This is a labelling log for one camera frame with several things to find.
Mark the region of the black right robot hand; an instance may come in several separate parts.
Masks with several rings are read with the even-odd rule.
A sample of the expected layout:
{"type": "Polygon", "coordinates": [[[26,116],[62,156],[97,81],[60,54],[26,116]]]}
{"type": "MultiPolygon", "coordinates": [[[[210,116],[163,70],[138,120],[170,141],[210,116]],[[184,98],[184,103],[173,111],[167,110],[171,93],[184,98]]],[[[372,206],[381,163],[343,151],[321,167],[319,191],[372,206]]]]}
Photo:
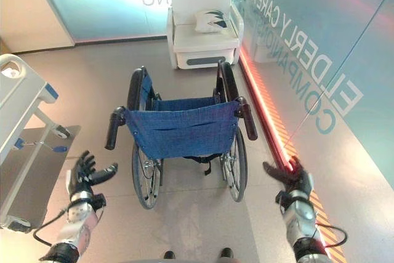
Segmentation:
{"type": "Polygon", "coordinates": [[[285,166],[284,169],[278,169],[266,161],[262,166],[270,177],[284,184],[287,192],[298,190],[309,197],[313,189],[312,176],[304,169],[298,157],[292,156],[288,163],[291,167],[285,166]]]}

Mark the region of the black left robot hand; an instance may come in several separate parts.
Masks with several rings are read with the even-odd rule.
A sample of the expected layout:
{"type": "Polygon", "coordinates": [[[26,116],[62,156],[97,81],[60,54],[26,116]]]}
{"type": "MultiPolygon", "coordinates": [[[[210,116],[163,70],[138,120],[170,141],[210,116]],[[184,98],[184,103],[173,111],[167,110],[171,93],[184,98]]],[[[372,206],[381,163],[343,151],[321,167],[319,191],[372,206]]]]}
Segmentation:
{"type": "Polygon", "coordinates": [[[70,198],[77,193],[93,194],[92,186],[110,180],[118,172],[118,163],[97,171],[95,156],[86,150],[76,160],[74,166],[66,173],[66,189],[70,198]]]}

